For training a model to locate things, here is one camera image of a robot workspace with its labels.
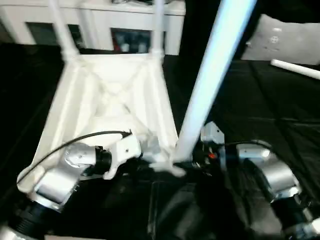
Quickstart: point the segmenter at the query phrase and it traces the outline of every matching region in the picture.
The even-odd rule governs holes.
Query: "black fabric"
[[[106,54],[83,50],[83,54]],[[0,220],[21,196],[17,174],[30,164],[63,62],[52,46],[0,46],[2,160]],[[197,66],[165,56],[164,76],[176,128],[187,109]],[[235,60],[214,102],[215,121],[228,142],[260,139],[283,156],[312,197],[320,199],[320,82],[269,65]],[[60,235],[108,240],[281,239],[281,225],[245,168],[228,177],[142,170],[81,186],[58,222]]]

